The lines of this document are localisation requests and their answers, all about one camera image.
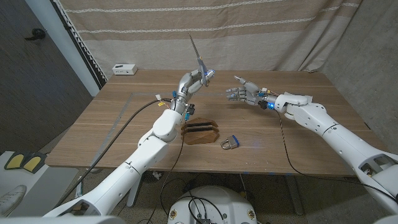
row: white electronic device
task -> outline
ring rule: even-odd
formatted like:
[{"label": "white electronic device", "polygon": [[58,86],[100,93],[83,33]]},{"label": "white electronic device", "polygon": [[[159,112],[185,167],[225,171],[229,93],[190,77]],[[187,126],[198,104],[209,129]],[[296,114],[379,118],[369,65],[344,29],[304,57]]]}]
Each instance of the white electronic device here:
[{"label": "white electronic device", "polygon": [[133,75],[137,71],[136,64],[116,64],[112,68],[115,75]]}]

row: wooden holder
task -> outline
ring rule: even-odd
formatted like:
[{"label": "wooden holder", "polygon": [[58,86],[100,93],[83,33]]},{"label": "wooden holder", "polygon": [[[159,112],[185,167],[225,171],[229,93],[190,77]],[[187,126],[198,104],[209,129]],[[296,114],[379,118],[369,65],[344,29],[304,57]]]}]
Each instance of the wooden holder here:
[{"label": "wooden holder", "polygon": [[213,143],[220,136],[217,127],[213,120],[195,118],[181,127],[181,139],[188,145]]}]

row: striped fabric backdrop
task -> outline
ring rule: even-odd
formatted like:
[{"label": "striped fabric backdrop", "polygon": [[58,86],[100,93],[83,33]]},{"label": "striped fabric backdrop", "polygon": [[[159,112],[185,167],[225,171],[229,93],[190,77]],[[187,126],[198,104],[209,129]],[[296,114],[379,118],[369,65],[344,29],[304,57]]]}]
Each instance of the striped fabric backdrop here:
[{"label": "striped fabric backdrop", "polygon": [[60,0],[108,77],[138,69],[306,70],[323,65],[361,0]]}]

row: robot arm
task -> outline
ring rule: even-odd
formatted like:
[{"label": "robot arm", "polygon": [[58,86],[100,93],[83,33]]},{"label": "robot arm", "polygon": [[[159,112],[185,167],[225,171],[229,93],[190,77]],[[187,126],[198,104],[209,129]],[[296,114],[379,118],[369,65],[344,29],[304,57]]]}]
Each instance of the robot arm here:
[{"label": "robot arm", "polygon": [[[398,197],[398,156],[372,147],[330,117],[323,105],[312,103],[311,96],[272,94],[243,78],[235,77],[243,87],[227,90],[227,98],[284,113],[321,138],[353,169],[358,179],[393,198]],[[389,212],[398,214],[398,203],[366,187],[366,190]]]},{"label": "robot arm", "polygon": [[[208,70],[206,81],[212,78],[214,73],[214,70]],[[109,215],[131,186],[140,180],[141,175],[165,157],[169,148],[167,143],[177,137],[175,126],[182,122],[182,116],[187,109],[186,103],[203,85],[200,80],[201,73],[198,70],[186,73],[178,86],[178,102],[172,103],[172,110],[165,110],[156,120],[152,129],[140,139],[136,151],[95,189],[51,210],[44,217],[68,214],[79,205],[88,207],[83,212],[84,215]]]}]

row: wooden table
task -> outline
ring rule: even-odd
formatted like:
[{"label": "wooden table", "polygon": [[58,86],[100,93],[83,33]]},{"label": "wooden table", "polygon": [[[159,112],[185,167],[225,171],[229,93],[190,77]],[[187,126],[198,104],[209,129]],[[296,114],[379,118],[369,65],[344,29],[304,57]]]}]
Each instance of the wooden table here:
[{"label": "wooden table", "polygon": [[[111,77],[87,109],[50,153],[46,164],[54,167],[88,167],[102,144],[106,145],[137,109],[155,99],[171,98],[187,71],[138,71],[134,76]],[[217,71],[208,88],[202,87],[189,103],[195,104],[193,118],[217,122],[220,137],[215,143],[184,145],[174,171],[231,172],[249,174],[294,174],[287,162],[275,111],[262,110],[243,102],[226,100],[225,90],[240,86],[234,75],[277,93],[312,95],[335,120],[370,145],[386,150],[355,110],[322,73]],[[117,167],[136,149],[139,138],[162,114],[156,104],[139,113],[98,163],[101,168]],[[292,164],[312,175],[350,175],[342,159],[315,133],[282,115],[287,150]],[[106,136],[115,127],[110,139]],[[235,135],[241,146],[224,150],[220,142]],[[181,146],[180,136],[170,143],[166,157],[151,169],[169,170]]]}]

